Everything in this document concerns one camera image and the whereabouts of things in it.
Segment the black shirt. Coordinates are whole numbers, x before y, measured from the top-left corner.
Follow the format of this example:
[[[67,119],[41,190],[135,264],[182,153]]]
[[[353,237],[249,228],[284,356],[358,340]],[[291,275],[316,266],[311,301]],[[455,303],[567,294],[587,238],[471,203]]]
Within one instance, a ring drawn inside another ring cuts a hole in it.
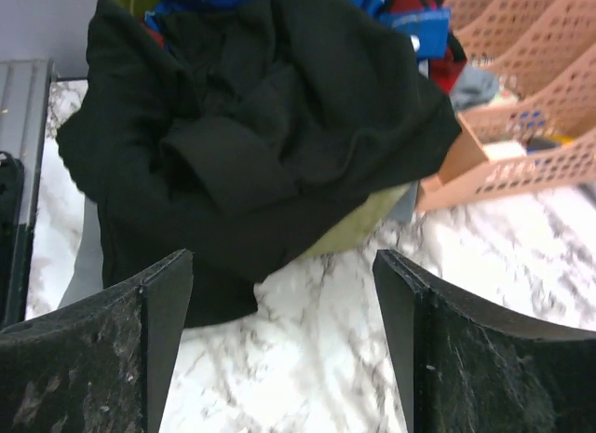
[[[407,36],[331,60],[189,22],[167,16],[158,44],[99,0],[88,90],[57,143],[98,208],[103,285],[190,250],[193,328],[254,313],[255,284],[371,193],[434,174],[461,128]]]

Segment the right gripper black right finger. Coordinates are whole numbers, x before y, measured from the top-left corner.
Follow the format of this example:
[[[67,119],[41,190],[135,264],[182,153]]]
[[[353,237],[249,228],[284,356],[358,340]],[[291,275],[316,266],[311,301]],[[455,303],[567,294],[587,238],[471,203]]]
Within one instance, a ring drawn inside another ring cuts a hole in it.
[[[591,432],[595,335],[461,289],[393,250],[374,284],[411,432]]]

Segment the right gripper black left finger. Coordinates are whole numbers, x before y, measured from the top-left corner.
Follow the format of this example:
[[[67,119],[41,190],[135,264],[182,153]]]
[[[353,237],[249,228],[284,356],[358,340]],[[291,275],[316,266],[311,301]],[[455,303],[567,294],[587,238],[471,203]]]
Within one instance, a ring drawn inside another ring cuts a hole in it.
[[[157,432],[193,288],[178,250],[1,332],[4,432]]]

